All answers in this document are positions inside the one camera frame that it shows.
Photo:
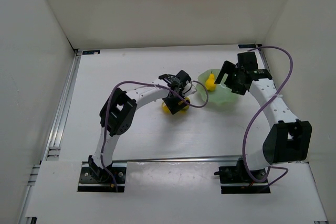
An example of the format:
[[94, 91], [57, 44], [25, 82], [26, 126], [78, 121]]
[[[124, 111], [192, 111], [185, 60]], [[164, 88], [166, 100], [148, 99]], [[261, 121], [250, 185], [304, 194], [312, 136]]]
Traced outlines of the peeled yellow white fake fruit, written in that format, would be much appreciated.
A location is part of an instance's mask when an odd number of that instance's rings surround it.
[[161, 108], [162, 108], [164, 113], [170, 113], [169, 108], [167, 107], [167, 105], [164, 102], [161, 104]]

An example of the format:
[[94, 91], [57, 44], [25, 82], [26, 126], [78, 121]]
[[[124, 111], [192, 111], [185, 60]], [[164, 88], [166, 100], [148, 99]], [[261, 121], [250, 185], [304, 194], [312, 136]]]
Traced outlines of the yellow green fake lemon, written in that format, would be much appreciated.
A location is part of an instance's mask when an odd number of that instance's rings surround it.
[[189, 99], [189, 97], [186, 97], [185, 98], [185, 103], [183, 103], [184, 105], [185, 105], [185, 107], [183, 107], [182, 108], [182, 111], [187, 111], [189, 108], [190, 108], [190, 106], [189, 106], [189, 104], [190, 104], [190, 99]]

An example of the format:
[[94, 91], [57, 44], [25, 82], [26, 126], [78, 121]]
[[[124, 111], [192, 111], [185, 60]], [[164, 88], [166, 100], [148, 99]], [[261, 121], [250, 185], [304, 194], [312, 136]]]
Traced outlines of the yellow fake pear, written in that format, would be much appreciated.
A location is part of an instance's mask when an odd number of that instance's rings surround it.
[[215, 91], [216, 90], [216, 77], [213, 71], [210, 72], [207, 80], [205, 81], [204, 85], [207, 91]]

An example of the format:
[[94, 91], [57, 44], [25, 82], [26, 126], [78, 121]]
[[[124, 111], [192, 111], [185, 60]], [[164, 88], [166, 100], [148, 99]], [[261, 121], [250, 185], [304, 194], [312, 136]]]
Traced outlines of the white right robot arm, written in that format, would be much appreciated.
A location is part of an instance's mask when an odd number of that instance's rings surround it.
[[259, 150], [243, 153], [245, 169], [261, 170], [274, 164], [303, 161], [307, 158], [312, 125], [293, 114], [274, 85], [270, 72], [260, 69], [254, 52], [237, 55], [236, 64], [225, 61], [216, 84], [224, 83], [235, 94], [249, 92], [260, 105], [257, 115], [263, 113], [270, 131]]

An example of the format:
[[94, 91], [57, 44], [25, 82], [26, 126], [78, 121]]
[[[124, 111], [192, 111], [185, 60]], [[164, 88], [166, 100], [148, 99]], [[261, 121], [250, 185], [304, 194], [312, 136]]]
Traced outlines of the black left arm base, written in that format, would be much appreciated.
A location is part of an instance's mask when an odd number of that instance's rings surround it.
[[90, 168], [88, 162], [83, 162], [78, 180], [77, 191], [79, 192], [99, 192], [99, 193], [123, 193], [125, 190], [125, 180], [127, 175], [126, 163], [114, 163], [107, 167], [113, 174], [114, 180], [105, 170], [100, 177], [97, 177]]

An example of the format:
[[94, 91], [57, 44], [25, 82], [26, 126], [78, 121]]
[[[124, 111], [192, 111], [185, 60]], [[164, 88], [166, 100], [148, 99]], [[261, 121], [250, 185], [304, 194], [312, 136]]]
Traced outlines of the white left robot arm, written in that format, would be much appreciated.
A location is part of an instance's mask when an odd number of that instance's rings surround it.
[[88, 158], [90, 175], [99, 183], [114, 181], [115, 177], [111, 177], [113, 152], [120, 135], [130, 128], [136, 110], [162, 99], [174, 115], [187, 107], [189, 101], [183, 100], [192, 90], [192, 79], [184, 70], [176, 75], [163, 74], [148, 86], [141, 84], [128, 91], [114, 88], [99, 113], [101, 134], [95, 153]]

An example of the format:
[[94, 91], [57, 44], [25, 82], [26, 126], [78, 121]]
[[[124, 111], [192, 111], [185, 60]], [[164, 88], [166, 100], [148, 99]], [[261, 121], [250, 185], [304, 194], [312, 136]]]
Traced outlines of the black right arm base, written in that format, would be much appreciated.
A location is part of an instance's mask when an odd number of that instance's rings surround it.
[[250, 178], [243, 161], [236, 166], [220, 166], [214, 176], [219, 177], [221, 194], [269, 194], [268, 180], [257, 183]]

